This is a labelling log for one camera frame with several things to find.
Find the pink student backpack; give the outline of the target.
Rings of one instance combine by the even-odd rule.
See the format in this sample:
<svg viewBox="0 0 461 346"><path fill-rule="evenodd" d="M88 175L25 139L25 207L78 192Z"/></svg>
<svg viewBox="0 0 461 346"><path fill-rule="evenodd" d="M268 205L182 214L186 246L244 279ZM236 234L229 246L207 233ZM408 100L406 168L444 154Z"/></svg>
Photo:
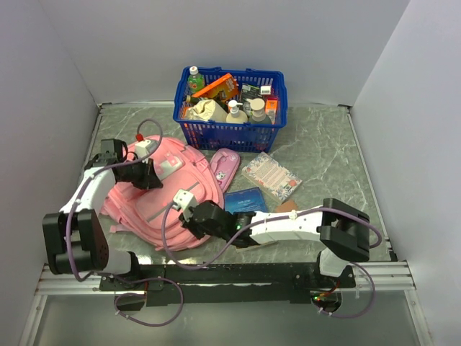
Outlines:
<svg viewBox="0 0 461 346"><path fill-rule="evenodd" d="M224 197L202 152L179 139L164 137L152 158L163 187L140 190L129 182L118 182L106 197L101 214L116 222L111 233L127 231L162 250L161 223L178 190L191 192L199 203L211 200L220 207Z"/></svg>

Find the brown leather card wallet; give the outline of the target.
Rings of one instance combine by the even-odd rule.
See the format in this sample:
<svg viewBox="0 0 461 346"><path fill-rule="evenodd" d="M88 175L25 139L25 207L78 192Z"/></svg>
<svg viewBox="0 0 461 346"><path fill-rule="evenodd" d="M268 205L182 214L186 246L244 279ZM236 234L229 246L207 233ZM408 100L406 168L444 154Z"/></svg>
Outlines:
<svg viewBox="0 0 461 346"><path fill-rule="evenodd" d="M292 210L299 210L299 208L294 200L287 200L286 202L277 206L275 209L275 212L276 213L286 213L286 212L291 212Z"/></svg>

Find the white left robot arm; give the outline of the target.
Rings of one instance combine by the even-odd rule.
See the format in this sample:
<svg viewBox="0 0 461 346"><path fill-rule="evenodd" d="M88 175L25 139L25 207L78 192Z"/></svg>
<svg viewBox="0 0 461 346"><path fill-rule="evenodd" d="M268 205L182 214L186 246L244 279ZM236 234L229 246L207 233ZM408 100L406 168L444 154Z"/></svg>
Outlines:
<svg viewBox="0 0 461 346"><path fill-rule="evenodd" d="M42 220L48 266L53 274L72 274L78 281L95 273L117 275L117 282L128 290L141 284L138 258L133 252L110 249L99 213L118 182L139 190L163 186L152 159L160 143L145 138L131 151L118 139L101 142L100 152L86 164L72 198L59 212L48 213Z"/></svg>

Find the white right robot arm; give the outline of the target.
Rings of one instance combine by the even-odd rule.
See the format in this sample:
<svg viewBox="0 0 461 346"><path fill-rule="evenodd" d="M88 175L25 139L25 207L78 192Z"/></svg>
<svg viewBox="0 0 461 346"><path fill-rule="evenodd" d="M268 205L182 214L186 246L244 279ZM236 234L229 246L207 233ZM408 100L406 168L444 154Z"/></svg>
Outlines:
<svg viewBox="0 0 461 346"><path fill-rule="evenodd" d="M198 239L214 236L237 248L276 241L322 243L325 249L318 255L314 277L323 287L332 286L350 262L370 260L367 214L334 198L309 210L283 213L230 213L211 200L198 203L188 192L180 193L174 202L182 226Z"/></svg>

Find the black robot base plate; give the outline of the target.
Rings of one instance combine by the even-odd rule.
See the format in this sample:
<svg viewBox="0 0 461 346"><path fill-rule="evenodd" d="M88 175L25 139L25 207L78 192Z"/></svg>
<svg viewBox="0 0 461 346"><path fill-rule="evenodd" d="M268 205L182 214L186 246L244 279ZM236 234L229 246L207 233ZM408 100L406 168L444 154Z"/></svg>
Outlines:
<svg viewBox="0 0 461 346"><path fill-rule="evenodd" d="M331 278L321 275L315 262L216 264L197 271L176 265L141 265L128 280L105 277L99 289L143 293L147 306L167 306L179 302L177 288L185 303L310 303L312 293L356 287L351 266L339 278Z"/></svg>

